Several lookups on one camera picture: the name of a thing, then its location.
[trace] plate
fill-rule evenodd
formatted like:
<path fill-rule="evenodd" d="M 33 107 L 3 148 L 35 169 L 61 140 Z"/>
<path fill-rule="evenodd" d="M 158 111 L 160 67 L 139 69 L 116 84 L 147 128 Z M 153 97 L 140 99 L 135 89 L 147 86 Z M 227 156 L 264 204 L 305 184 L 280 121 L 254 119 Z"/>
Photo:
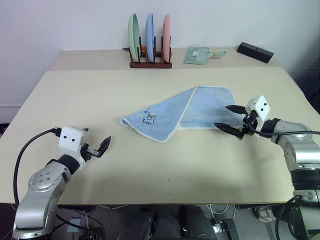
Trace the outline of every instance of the plate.
<path fill-rule="evenodd" d="M 139 37 L 140 37 L 140 32 L 139 32 L 138 18 L 137 18 L 137 15 L 134 13 L 130 16 L 129 22 L 128 22 L 129 48 L 132 55 L 132 60 L 134 62 L 139 62 L 139 58 L 138 58 L 138 51 L 140 53 Z"/>
<path fill-rule="evenodd" d="M 168 63 L 170 58 L 170 13 L 163 20 L 163 59 Z"/>
<path fill-rule="evenodd" d="M 154 32 L 154 16 L 152 13 L 145 22 L 145 40 L 146 40 L 146 53 L 150 62 L 154 62 L 154 46 L 155 46 L 155 32 Z"/>

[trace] cable connector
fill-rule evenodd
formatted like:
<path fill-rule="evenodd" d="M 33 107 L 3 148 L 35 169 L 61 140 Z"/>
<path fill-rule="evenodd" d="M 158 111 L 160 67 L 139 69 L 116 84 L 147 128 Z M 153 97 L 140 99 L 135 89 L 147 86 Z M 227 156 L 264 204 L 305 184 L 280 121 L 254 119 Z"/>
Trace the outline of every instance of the cable connector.
<path fill-rule="evenodd" d="M 57 137 L 59 137 L 59 138 L 60 138 L 60 135 L 61 135 L 61 130 L 62 130 L 62 128 L 60 128 L 60 127 L 51 128 L 51 132 L 52 132 L 54 135 L 56 135 Z"/>

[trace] dish rack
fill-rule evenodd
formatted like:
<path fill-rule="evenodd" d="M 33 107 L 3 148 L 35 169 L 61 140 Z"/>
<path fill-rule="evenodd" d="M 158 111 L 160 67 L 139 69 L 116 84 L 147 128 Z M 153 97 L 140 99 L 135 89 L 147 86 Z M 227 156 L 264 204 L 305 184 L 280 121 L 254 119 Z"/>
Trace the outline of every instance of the dish rack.
<path fill-rule="evenodd" d="M 171 63 L 171 37 L 170 37 L 170 54 L 169 54 L 169 62 L 166 62 L 164 60 L 164 52 L 163 52 L 163 45 L 164 45 L 164 37 L 161 37 L 161 51 L 156 50 L 156 37 L 154 37 L 154 47 L 153 47 L 153 62 L 150 62 L 148 60 L 148 54 L 147 54 L 147 47 L 145 47 L 144 50 L 142 50 L 141 46 L 141 37 L 139 37 L 139 45 L 140 45 L 140 51 L 139 47 L 137 47 L 138 52 L 138 62 L 133 61 L 131 52 L 129 50 L 130 54 L 130 68 L 133 69 L 171 69 L 172 63 Z"/>

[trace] green plate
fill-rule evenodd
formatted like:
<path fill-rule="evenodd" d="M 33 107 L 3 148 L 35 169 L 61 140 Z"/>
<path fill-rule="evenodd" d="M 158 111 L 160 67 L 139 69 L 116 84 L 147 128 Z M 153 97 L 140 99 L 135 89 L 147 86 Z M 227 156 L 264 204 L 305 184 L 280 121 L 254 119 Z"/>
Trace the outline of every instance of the green plate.
<path fill-rule="evenodd" d="M 139 24 L 137 15 L 134 13 L 130 16 L 128 22 L 128 40 L 129 40 L 129 48 L 132 55 L 132 60 L 135 62 L 139 62 L 138 51 L 140 53 L 140 43 L 139 43 Z"/>

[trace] white wall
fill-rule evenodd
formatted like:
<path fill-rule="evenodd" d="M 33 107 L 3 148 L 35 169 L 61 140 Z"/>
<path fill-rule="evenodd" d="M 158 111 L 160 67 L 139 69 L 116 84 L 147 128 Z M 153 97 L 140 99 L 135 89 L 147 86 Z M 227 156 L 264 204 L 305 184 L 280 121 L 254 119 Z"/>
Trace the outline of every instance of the white wall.
<path fill-rule="evenodd" d="M 0 108 L 23 104 L 61 50 L 127 47 L 132 12 L 142 36 L 149 13 L 157 36 L 171 13 L 174 48 L 264 46 L 293 78 L 320 52 L 319 0 L 1 0 Z"/>

